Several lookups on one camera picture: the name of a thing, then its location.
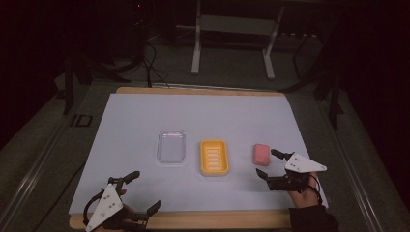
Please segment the person's left hand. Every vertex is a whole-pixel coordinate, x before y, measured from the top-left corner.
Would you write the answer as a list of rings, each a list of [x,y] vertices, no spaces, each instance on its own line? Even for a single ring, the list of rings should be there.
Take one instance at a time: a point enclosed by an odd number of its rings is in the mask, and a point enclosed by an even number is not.
[[[124,205],[123,209],[120,211],[120,215],[116,219],[120,219],[115,226],[112,224],[104,225],[101,224],[94,232],[130,232],[129,228],[125,228],[125,223],[133,223],[133,220],[129,217],[129,214],[133,213],[133,209],[128,205]]]

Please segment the white table mat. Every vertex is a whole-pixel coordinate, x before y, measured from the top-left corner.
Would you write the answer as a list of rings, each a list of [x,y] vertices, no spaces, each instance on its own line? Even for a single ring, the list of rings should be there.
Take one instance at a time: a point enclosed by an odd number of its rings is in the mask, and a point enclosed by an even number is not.
[[[162,130],[186,133],[182,163],[158,161]],[[206,139],[226,143],[226,175],[201,173],[200,143]],[[286,97],[113,94],[69,212],[83,212],[108,178],[133,171],[140,176],[127,186],[123,201],[137,211],[159,200],[164,212],[286,209],[292,204],[288,194],[269,190],[256,174],[252,150],[257,143],[307,154]]]

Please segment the metal floor rail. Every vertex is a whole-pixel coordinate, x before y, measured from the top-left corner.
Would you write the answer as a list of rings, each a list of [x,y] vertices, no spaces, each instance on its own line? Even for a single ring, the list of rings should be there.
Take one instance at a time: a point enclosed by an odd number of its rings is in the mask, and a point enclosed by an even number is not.
[[[68,204],[81,162],[70,154],[70,130],[59,125],[0,210],[0,232],[69,232]]]
[[[328,119],[327,104],[322,101],[316,102],[322,118],[325,120],[327,127],[330,130],[331,138],[333,139],[337,153],[341,158],[341,166],[345,172],[350,188],[353,191],[356,202],[360,208],[363,218],[366,222],[366,227],[369,232],[384,232],[380,220],[375,214],[374,208],[368,198],[366,189],[364,188],[357,171],[354,168],[353,162],[349,157],[348,151],[340,137],[338,130],[335,130]]]

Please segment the white metal stand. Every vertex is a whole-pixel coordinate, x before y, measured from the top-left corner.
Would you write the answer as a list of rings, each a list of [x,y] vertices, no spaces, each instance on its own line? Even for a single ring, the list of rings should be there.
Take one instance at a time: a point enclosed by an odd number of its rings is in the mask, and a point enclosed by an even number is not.
[[[249,34],[269,37],[267,45],[262,49],[262,58],[267,78],[270,80],[275,79],[276,75],[271,60],[271,52],[278,35],[284,10],[284,6],[279,7],[276,18],[271,20],[210,15],[201,12],[201,0],[196,0],[195,42],[190,72],[192,74],[199,74],[202,31]]]

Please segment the person's right hand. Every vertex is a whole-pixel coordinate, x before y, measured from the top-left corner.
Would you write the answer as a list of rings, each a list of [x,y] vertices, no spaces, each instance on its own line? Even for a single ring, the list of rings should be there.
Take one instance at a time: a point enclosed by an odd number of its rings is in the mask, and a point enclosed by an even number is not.
[[[308,184],[304,191],[289,191],[288,194],[295,208],[307,208],[320,205],[321,196],[317,180],[317,173],[311,172],[309,174]]]

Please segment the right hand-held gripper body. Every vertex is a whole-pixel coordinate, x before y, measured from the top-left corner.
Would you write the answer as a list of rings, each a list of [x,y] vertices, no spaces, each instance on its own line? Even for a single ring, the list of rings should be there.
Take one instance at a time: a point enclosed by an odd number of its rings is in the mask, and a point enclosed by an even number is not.
[[[311,172],[323,172],[327,170],[324,164],[293,153],[289,160],[285,160],[285,174],[281,177],[269,177],[269,190],[286,190],[302,192],[308,186]]]

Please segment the black metal stand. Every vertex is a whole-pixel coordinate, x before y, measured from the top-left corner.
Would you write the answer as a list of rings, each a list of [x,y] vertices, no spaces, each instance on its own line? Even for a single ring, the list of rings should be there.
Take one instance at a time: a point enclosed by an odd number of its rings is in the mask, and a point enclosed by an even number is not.
[[[295,92],[310,83],[316,82],[317,85],[313,91],[316,100],[325,100],[328,94],[331,94],[329,106],[329,121],[332,127],[337,130],[337,115],[342,112],[338,104],[339,87],[341,82],[341,72],[339,61],[333,62],[330,55],[335,46],[335,37],[330,34],[322,43],[315,61],[312,66],[305,72],[302,79],[289,87],[280,89],[281,93]]]

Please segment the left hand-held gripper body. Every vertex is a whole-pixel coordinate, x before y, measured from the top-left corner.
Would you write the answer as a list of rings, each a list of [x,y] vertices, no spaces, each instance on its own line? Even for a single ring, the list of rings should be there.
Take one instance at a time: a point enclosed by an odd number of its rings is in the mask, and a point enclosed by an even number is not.
[[[101,224],[115,226],[120,219],[116,219],[123,209],[121,195],[123,185],[120,178],[109,178],[107,186],[100,193],[95,195],[84,208],[84,224],[86,232],[94,232]],[[129,217],[133,223],[125,223],[124,227],[130,232],[144,232],[146,230],[149,217],[147,214],[130,213]]]

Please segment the pink soap bar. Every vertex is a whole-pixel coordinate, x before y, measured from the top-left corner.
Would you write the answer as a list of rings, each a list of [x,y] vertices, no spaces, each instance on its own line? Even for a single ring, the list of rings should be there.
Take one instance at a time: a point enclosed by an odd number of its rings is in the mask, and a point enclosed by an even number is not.
[[[270,147],[265,144],[255,144],[253,146],[252,161],[256,165],[268,166],[270,164]]]

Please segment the yellow soap dish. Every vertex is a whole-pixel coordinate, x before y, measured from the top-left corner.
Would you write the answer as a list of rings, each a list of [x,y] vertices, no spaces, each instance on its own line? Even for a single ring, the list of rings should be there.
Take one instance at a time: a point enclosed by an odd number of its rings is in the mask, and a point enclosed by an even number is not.
[[[224,176],[229,172],[227,147],[223,140],[202,140],[200,171],[204,176]]]

